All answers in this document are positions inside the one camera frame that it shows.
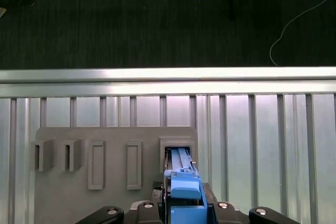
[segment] gray plastic holder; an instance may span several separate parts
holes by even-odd
[[[74,224],[103,206],[128,211],[163,180],[165,148],[188,147],[192,127],[44,127],[32,143],[34,224]]]

